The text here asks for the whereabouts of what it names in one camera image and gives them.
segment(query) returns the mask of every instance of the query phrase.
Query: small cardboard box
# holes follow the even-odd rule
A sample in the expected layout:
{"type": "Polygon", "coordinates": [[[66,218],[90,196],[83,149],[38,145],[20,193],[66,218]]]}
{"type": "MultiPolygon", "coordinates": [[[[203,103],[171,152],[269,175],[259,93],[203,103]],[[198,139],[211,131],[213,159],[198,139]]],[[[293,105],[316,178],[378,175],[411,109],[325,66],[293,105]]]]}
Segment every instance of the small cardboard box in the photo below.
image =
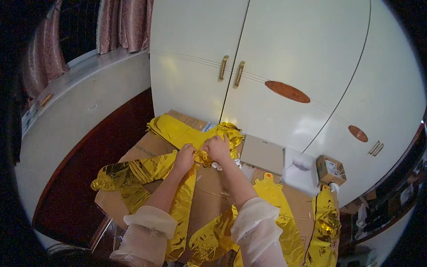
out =
{"type": "Polygon", "coordinates": [[[344,166],[338,160],[322,155],[316,160],[316,168],[317,174],[319,176],[319,181],[321,181],[322,183],[329,184],[331,182],[334,182],[337,185],[341,186],[343,183],[345,183],[345,181],[347,181],[344,166]],[[330,173],[326,166],[328,161],[334,163],[336,168],[339,171],[342,171],[344,175],[342,177],[338,177],[337,175],[330,173]]]}

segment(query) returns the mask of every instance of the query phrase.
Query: white cabinet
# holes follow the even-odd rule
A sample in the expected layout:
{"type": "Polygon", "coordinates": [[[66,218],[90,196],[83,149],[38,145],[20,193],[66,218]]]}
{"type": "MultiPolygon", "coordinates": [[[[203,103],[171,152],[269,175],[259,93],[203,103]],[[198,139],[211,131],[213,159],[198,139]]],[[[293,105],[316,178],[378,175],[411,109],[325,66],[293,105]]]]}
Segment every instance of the white cabinet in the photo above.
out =
{"type": "Polygon", "coordinates": [[[381,0],[158,0],[150,45],[156,116],[229,121],[335,158],[348,178],[340,206],[392,168],[426,108],[417,60],[381,0]]]}
{"type": "Polygon", "coordinates": [[[343,163],[347,174],[338,194],[343,206],[380,180],[410,145],[426,108],[420,70],[405,34],[380,0],[373,0],[371,22],[359,66],[332,118],[307,148],[343,163]],[[348,130],[358,127],[364,143],[348,130]],[[377,142],[376,156],[368,154],[377,142]]]}
{"type": "Polygon", "coordinates": [[[249,0],[155,1],[150,36],[154,113],[218,123],[249,0]],[[219,69],[229,56],[224,79],[219,69]]]}
{"type": "Polygon", "coordinates": [[[356,69],[369,0],[251,0],[221,121],[303,151],[337,106],[356,69]],[[240,84],[234,85],[241,61],[240,84]],[[300,103],[265,86],[277,81],[310,98],[300,103]]]}

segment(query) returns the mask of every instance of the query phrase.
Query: white sleeve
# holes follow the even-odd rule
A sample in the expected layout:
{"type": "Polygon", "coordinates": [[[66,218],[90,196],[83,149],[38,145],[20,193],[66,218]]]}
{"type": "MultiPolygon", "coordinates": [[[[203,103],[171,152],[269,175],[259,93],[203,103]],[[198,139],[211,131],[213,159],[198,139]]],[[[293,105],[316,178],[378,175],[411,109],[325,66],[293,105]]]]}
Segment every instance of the white sleeve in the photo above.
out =
{"type": "Polygon", "coordinates": [[[136,266],[162,266],[167,240],[173,238],[178,222],[152,206],[142,206],[123,220],[129,228],[119,249],[111,253],[110,258],[129,261],[136,266]]]}
{"type": "Polygon", "coordinates": [[[287,266],[279,243],[282,229],[275,222],[278,216],[279,208],[259,197],[240,209],[231,238],[240,246],[244,266],[287,266]]]}

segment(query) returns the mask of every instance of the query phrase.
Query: gold metal handle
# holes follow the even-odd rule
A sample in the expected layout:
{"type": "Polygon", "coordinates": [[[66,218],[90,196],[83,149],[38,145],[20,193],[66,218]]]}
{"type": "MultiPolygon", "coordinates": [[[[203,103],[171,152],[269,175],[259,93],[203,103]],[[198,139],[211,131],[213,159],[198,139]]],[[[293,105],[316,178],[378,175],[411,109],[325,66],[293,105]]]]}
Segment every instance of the gold metal handle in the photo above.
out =
{"type": "Polygon", "coordinates": [[[381,151],[381,149],[383,149],[383,147],[384,147],[384,144],[381,144],[380,149],[376,153],[374,153],[373,156],[376,157],[378,155],[378,153],[381,151]]]}
{"type": "Polygon", "coordinates": [[[235,87],[239,87],[240,79],[242,78],[242,72],[244,67],[245,67],[245,62],[242,61],[239,65],[239,69],[237,70],[236,81],[234,82],[235,87]]]}
{"type": "Polygon", "coordinates": [[[372,153],[378,148],[379,145],[380,145],[380,142],[378,141],[368,154],[372,155],[372,153]]]}
{"type": "Polygon", "coordinates": [[[227,64],[227,59],[229,58],[229,56],[225,56],[222,59],[221,62],[221,68],[219,68],[219,79],[223,80],[224,79],[224,71],[225,71],[225,65],[227,64]]]}

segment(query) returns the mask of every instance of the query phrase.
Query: flat cardboard sheet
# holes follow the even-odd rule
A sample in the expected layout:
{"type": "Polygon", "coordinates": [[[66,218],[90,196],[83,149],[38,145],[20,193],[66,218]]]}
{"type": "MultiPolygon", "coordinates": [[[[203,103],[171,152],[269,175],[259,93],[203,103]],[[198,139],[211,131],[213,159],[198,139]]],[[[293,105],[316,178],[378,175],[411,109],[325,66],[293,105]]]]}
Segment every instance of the flat cardboard sheet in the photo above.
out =
{"type": "Polygon", "coordinates": [[[246,135],[240,161],[281,176],[283,148],[261,138],[246,135]]]}

